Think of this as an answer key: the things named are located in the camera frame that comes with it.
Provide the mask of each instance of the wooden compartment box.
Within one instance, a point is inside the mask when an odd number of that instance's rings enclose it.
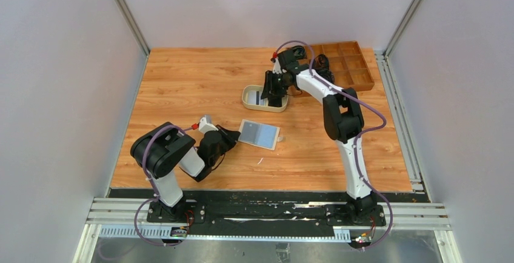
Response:
[[[316,44],[312,45],[312,49],[315,56],[325,54],[329,59],[335,85],[342,88],[352,87],[358,92],[371,90],[375,85],[357,41]],[[312,58],[310,50],[308,48],[305,48],[305,50],[307,59],[300,60],[300,64],[308,64]],[[306,92],[299,92],[294,87],[290,88],[290,95],[297,97],[310,96]]]

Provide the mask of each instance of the purple cable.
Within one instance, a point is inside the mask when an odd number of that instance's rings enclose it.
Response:
[[[389,202],[389,200],[382,194],[380,193],[380,191],[378,191],[375,187],[373,187],[371,185],[371,183],[369,183],[368,180],[366,180],[364,178],[364,175],[362,174],[362,171],[361,171],[361,167],[359,165],[359,159],[358,159],[358,151],[357,151],[357,141],[358,139],[361,138],[361,136],[364,134],[364,133],[367,133],[367,132],[371,132],[371,131],[375,131],[375,130],[379,130],[381,128],[384,128],[387,124],[387,120],[386,120],[386,117],[384,115],[382,115],[379,111],[377,111],[376,109],[374,109],[373,107],[371,107],[370,105],[366,104],[365,102],[357,99],[357,98],[354,98],[353,96],[349,95],[348,93],[345,93],[345,92],[342,92],[340,91],[339,89],[335,88],[335,85],[334,84],[331,84],[329,83],[328,81],[326,81],[325,79],[323,79],[322,77],[320,77],[315,71],[314,69],[312,68],[313,66],[313,63],[314,63],[314,50],[312,49],[312,47],[305,43],[305,42],[302,42],[302,41],[297,41],[297,40],[293,40],[293,41],[288,41],[288,42],[285,42],[283,43],[282,45],[280,45],[277,49],[276,49],[276,52],[278,53],[278,51],[280,49],[283,48],[283,46],[287,45],[287,44],[290,44],[290,43],[300,43],[306,47],[309,48],[310,50],[310,53],[311,53],[311,60],[310,60],[310,64],[309,64],[309,73],[310,75],[317,81],[321,82],[323,85],[325,85],[329,90],[333,90],[334,92],[336,93],[339,93],[340,95],[343,95],[344,97],[352,100],[352,101],[355,101],[357,102],[358,104],[361,104],[362,106],[364,106],[365,108],[369,109],[370,111],[374,112],[374,114],[376,114],[377,116],[379,116],[380,119],[382,119],[382,124],[377,126],[377,127],[373,127],[373,128],[367,128],[365,130],[363,130],[362,132],[360,132],[356,137],[355,139],[353,140],[353,152],[355,154],[355,165],[357,166],[357,172],[359,173],[359,178],[362,179],[362,181],[364,182],[364,184],[366,186],[368,186],[373,192],[375,192],[381,199],[384,200],[384,202],[387,204],[387,208],[389,209],[389,225],[387,226],[387,229],[385,230],[385,233],[376,241],[374,242],[372,245],[369,245],[367,248],[362,248],[362,250],[364,251],[365,249],[370,249],[376,245],[378,245],[380,242],[382,242],[386,236],[391,232],[391,228],[393,227],[393,208],[391,207],[391,203]]]
[[[134,250],[134,248],[136,247],[136,245],[133,245],[132,247],[130,247],[127,251],[123,252],[121,255],[119,256],[116,256],[116,257],[105,257],[104,254],[102,253],[102,247],[105,245],[105,244],[102,244],[102,241],[101,240],[100,242],[98,242],[98,246],[96,248],[96,254],[98,254],[98,256],[103,260],[103,261],[117,261],[117,260],[120,260],[121,258],[125,257],[127,254],[129,254],[132,250]]]
[[[159,247],[172,247],[172,246],[177,246],[178,244],[180,244],[181,242],[178,242],[178,243],[169,243],[169,244],[165,244],[165,243],[162,243],[162,244],[159,244],[159,243],[156,243],[156,242],[153,242],[151,240],[148,240],[147,238],[145,238],[143,236],[143,234],[141,233],[141,231],[139,231],[139,228],[138,228],[138,215],[139,215],[139,212],[141,211],[141,209],[143,208],[143,206],[147,203],[149,203],[150,201],[153,201],[153,202],[157,202],[159,201],[159,197],[161,196],[161,194],[159,193],[159,190],[157,189],[157,187],[155,186],[155,183],[153,182],[153,177],[152,175],[148,172],[147,168],[146,168],[146,160],[148,159],[148,155],[150,153],[150,148],[152,147],[153,143],[155,142],[155,140],[160,137],[162,135],[162,133],[166,132],[167,130],[170,130],[172,128],[175,128],[177,129],[179,132],[181,132],[183,135],[185,135],[185,131],[189,131],[189,130],[192,130],[193,128],[187,128],[185,130],[181,129],[180,127],[177,127],[176,125],[167,125],[165,127],[163,127],[162,129],[158,130],[157,133],[155,133],[155,135],[153,135],[153,137],[150,139],[150,141],[148,142],[148,145],[146,146],[145,148],[145,151],[143,153],[143,159],[142,159],[142,162],[141,162],[141,167],[143,168],[143,172],[145,173],[146,177],[148,178],[148,181],[150,181],[150,185],[152,186],[152,189],[153,191],[155,192],[154,196],[155,198],[149,198],[147,199],[146,201],[144,201],[138,208],[138,210],[136,211],[136,215],[134,216],[134,228],[136,229],[136,233],[138,234],[139,238],[141,238],[143,241],[145,241],[146,243],[150,244],[150,245],[154,245],[154,246],[159,246]]]
[[[148,180],[150,181],[150,185],[152,186],[152,189],[153,191],[155,192],[155,196],[157,198],[159,198],[159,196],[161,195],[159,193],[159,190],[157,189],[157,187],[155,186],[155,183],[153,182],[153,177],[152,175],[148,172],[147,168],[146,168],[146,160],[148,159],[148,154],[150,153],[150,147],[152,146],[152,144],[155,142],[155,140],[160,137],[160,135],[164,132],[166,132],[167,130],[170,130],[172,128],[175,128],[177,129],[179,132],[181,132],[183,135],[185,135],[185,131],[183,129],[181,129],[180,127],[177,127],[176,125],[167,125],[165,127],[163,127],[162,129],[158,130],[157,133],[155,133],[155,135],[153,135],[153,137],[150,139],[150,142],[148,142],[148,145],[146,146],[145,148],[145,152],[143,153],[143,160],[141,162],[141,167],[143,168],[143,172],[145,173],[146,177],[148,178]]]

